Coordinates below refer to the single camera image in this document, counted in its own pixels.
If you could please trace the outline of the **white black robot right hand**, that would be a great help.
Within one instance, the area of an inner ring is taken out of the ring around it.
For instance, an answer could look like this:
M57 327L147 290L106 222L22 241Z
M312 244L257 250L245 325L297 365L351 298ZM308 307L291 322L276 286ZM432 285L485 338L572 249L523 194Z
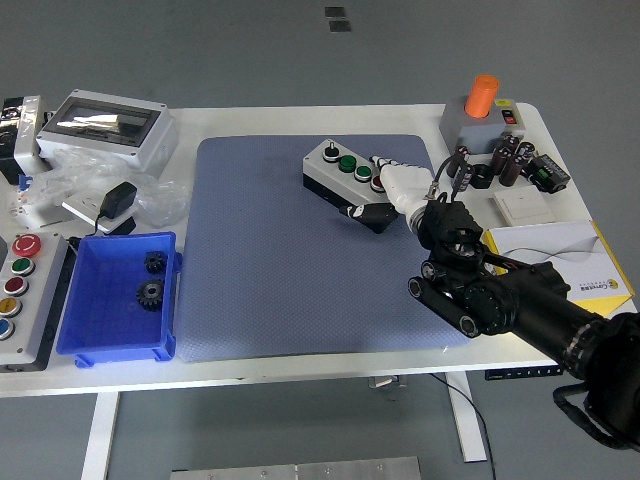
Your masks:
M407 225L411 226L421 218L428 203L428 190L434 181L431 171L379 156L373 156L372 160L379 169L388 201L343 206L339 212L380 231L384 231L399 215L403 215Z

